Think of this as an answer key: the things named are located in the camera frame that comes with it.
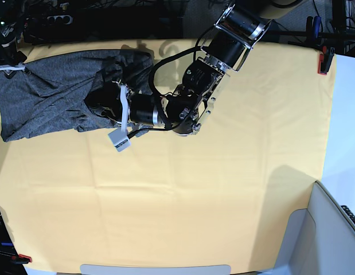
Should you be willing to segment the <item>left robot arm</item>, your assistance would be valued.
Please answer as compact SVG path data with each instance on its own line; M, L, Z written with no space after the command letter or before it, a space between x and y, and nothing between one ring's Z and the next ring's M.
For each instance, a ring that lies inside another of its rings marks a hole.
M217 30L209 45L196 44L155 64L148 77L151 94L138 92L126 82L108 81L92 91L85 104L94 114L116 122L149 126L152 131L196 134L215 100L214 92L229 70L239 71L247 56L269 29L274 19L286 15L300 1L231 1L216 23L206 30ZM193 62L182 82L163 95L155 86L158 69L185 55Z

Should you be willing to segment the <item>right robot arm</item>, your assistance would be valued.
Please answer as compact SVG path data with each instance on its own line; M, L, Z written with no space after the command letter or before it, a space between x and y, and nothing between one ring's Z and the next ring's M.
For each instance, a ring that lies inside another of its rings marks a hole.
M9 23L0 19L0 72L11 79L18 71L27 72L25 61L27 56L18 50L25 28L24 19Z

